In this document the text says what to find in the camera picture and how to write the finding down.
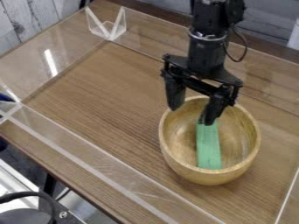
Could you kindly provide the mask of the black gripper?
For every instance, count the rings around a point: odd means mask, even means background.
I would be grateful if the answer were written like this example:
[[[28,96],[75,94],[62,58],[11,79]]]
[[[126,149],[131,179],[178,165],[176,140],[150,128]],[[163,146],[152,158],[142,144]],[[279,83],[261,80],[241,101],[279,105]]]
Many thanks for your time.
[[[183,104],[186,89],[190,88],[210,97],[202,111],[199,124],[211,126],[227,106],[233,106],[239,96],[243,81],[226,69],[227,57],[241,62],[245,56],[234,59],[229,53],[230,30],[206,34],[194,28],[188,30],[190,48],[186,57],[167,53],[163,56],[162,76],[166,86],[167,104],[175,111]]]

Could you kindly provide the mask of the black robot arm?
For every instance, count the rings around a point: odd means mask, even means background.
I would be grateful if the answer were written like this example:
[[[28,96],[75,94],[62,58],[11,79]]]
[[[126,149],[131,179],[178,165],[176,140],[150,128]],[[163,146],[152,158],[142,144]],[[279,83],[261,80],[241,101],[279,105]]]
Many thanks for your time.
[[[207,95],[210,101],[199,123],[211,126],[226,107],[239,96],[243,81],[226,69],[230,58],[230,34],[243,20],[245,0],[191,0],[191,28],[188,55],[163,56],[166,97],[170,109],[184,104],[186,90]]]

